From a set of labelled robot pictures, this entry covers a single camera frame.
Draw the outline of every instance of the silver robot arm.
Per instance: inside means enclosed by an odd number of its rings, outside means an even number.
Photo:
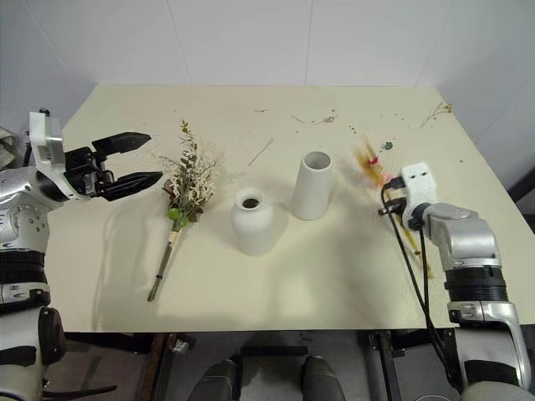
[[[463,399],[483,399],[481,394],[489,400],[513,399],[494,391],[500,385],[506,393],[507,388],[524,393],[525,398],[515,399],[535,399],[525,391],[531,383],[530,362],[517,310],[507,299],[492,229],[475,211],[437,203],[436,183],[424,163],[405,167],[401,180],[394,182],[394,189],[403,188],[406,195],[396,202],[404,226],[423,230],[439,248],[450,296],[448,314],[459,325],[445,338],[446,352],[459,388],[466,390]],[[488,382],[493,390],[484,384]]]
[[[30,114],[36,165],[0,171],[0,400],[41,399],[45,368],[65,352],[59,313],[48,307],[47,214],[67,200],[113,201],[155,184],[159,171],[115,180],[104,167],[108,155],[149,139],[129,132],[64,153],[57,121],[44,109]]]

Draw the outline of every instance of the white tiled wall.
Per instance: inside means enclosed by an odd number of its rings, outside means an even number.
[[[505,186],[535,165],[532,0],[2,0],[0,124],[97,83],[436,85]]]

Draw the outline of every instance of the white vase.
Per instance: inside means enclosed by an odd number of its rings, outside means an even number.
[[[324,152],[303,157],[292,198],[292,213],[303,220],[316,220],[325,214],[333,189],[333,161]]]
[[[273,205],[256,188],[245,188],[236,193],[231,222],[237,242],[243,253],[265,255],[275,246]]]

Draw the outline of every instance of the white cylindrical vase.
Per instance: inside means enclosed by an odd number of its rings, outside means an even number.
[[[316,220],[325,214],[333,189],[333,161],[324,152],[303,157],[292,198],[292,213],[303,220]]]
[[[265,255],[275,246],[273,205],[256,188],[244,188],[236,193],[231,222],[243,253]]]

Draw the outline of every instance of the table surface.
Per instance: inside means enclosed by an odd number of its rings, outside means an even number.
[[[181,236],[159,296],[146,301],[170,222],[160,185],[108,202],[72,201],[49,215],[46,256],[53,306],[67,331],[192,332],[424,327],[394,233],[377,214],[378,191],[349,168],[355,135],[366,133],[393,173],[426,161],[441,201],[478,211],[497,235],[510,299],[535,322],[531,252],[535,236],[453,114],[422,121],[442,101],[433,88],[99,86],[64,129],[71,150],[124,131],[152,141],[110,156],[115,176],[161,170],[178,158],[181,119],[218,160],[217,195]],[[322,122],[333,116],[334,122]],[[271,144],[250,165],[254,156]],[[322,150],[337,189],[326,215],[287,213],[300,159]],[[256,186],[285,226],[266,256],[237,249],[230,209],[237,190]],[[450,326],[438,251],[431,314]],[[415,266],[421,276],[421,266]]]

